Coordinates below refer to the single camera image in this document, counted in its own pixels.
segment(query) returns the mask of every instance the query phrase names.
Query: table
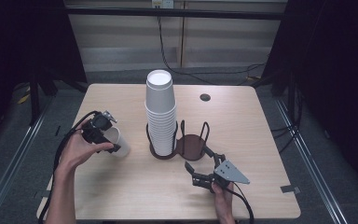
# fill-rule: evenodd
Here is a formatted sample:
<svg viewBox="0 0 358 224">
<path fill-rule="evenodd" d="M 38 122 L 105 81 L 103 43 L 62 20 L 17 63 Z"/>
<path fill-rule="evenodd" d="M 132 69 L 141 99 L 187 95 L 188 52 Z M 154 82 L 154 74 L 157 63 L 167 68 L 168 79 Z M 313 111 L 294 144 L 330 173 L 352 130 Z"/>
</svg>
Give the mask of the table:
<svg viewBox="0 0 358 224">
<path fill-rule="evenodd" d="M 207 121 L 207 146 L 225 154 L 251 181 L 239 184 L 255 218 L 296 218 L 300 215 L 269 126 L 251 87 L 174 85 L 178 123 L 186 121 L 186 133 L 200 135 Z M 145 85 L 92 84 L 75 122 L 92 110 L 108 110 L 131 145 L 125 158 L 108 152 L 93 155 L 76 170 L 77 219 L 98 220 L 213 220 L 213 195 L 192 186 L 180 155 L 169 160 L 152 156 L 145 133 Z M 204 102 L 203 93 L 211 96 Z M 204 156 L 189 162 L 197 173 L 210 174 L 213 159 Z M 38 214 L 46 202 L 42 200 Z M 243 202 L 234 196 L 233 215 L 249 217 Z"/>
</svg>

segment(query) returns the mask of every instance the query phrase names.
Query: person's left hand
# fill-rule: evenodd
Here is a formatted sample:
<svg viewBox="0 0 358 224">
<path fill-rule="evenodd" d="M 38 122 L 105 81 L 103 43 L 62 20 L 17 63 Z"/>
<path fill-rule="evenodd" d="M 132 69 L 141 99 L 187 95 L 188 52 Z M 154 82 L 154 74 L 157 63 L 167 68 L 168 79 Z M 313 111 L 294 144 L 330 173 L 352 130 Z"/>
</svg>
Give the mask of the person's left hand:
<svg viewBox="0 0 358 224">
<path fill-rule="evenodd" d="M 79 126 L 78 129 L 86 123 L 84 120 Z M 78 165 L 87 161 L 92 154 L 97 151 L 107 150 L 112 148 L 112 143 L 101 143 L 101 144 L 91 144 L 84 140 L 81 130 L 77 130 L 69 139 L 65 148 L 62 151 L 60 165 L 68 166 L 69 168 L 75 169 Z"/>
</svg>

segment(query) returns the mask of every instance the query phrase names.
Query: wire cup holder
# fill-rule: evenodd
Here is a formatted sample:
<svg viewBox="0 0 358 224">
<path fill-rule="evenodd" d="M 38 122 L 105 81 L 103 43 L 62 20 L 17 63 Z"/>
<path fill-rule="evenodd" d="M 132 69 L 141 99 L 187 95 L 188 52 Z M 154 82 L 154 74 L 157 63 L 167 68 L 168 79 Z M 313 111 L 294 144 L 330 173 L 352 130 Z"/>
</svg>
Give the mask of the wire cup holder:
<svg viewBox="0 0 358 224">
<path fill-rule="evenodd" d="M 205 151 L 203 150 L 204 147 L 206 147 L 206 141 L 208 140 L 210 127 L 208 122 L 204 122 L 202 125 L 202 130 L 200 135 L 196 134 L 185 134 L 185 121 L 182 120 L 181 124 L 181 133 L 182 137 L 177 140 L 176 139 L 176 133 L 178 131 L 178 123 L 176 122 L 176 129 L 172 135 L 172 153 L 167 156 L 160 156 L 156 153 L 153 143 L 150 138 L 150 134 L 148 131 L 148 123 L 146 124 L 146 135 L 147 139 L 150 143 L 150 152 L 152 155 L 159 159 L 159 160 L 168 160 L 172 157 L 174 157 L 176 154 L 179 154 L 181 157 L 188 161 L 197 161 L 201 159 L 205 155 Z M 207 132 L 205 134 L 205 140 L 202 139 L 202 135 L 204 132 L 205 127 L 207 127 Z"/>
</svg>

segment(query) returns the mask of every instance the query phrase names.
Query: hand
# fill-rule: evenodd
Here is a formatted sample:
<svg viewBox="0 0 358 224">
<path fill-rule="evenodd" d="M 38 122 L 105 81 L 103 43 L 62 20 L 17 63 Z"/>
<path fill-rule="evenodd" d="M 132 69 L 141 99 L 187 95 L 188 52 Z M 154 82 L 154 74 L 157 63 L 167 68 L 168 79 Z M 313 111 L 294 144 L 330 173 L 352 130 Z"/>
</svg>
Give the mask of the hand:
<svg viewBox="0 0 358 224">
<path fill-rule="evenodd" d="M 227 188 L 233 190 L 232 182 L 229 183 Z M 222 190 L 214 182 L 212 183 L 212 189 L 214 191 L 214 208 L 220 223 L 235 223 L 234 216 L 232 216 L 232 194 Z"/>
<path fill-rule="evenodd" d="M 86 122 L 87 121 L 84 120 L 78 126 L 78 129 L 81 129 Z M 63 149 L 59 166 L 75 169 L 78 165 L 87 161 L 95 152 L 107 150 L 112 147 L 112 143 L 101 143 L 98 145 L 88 143 L 84 140 L 81 130 L 77 130 Z"/>
</svg>

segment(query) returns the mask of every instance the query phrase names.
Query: power outlet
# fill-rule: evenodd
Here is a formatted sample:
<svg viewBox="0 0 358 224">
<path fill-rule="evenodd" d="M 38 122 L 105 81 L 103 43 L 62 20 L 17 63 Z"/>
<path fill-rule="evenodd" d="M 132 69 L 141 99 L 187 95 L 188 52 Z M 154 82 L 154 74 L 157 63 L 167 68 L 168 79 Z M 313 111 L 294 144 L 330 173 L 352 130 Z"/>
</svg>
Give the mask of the power outlet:
<svg viewBox="0 0 358 224">
<path fill-rule="evenodd" d="M 162 0 L 152 0 L 152 8 L 162 8 Z"/>
<path fill-rule="evenodd" d="M 173 0 L 162 0 L 163 8 L 173 8 Z"/>
</svg>

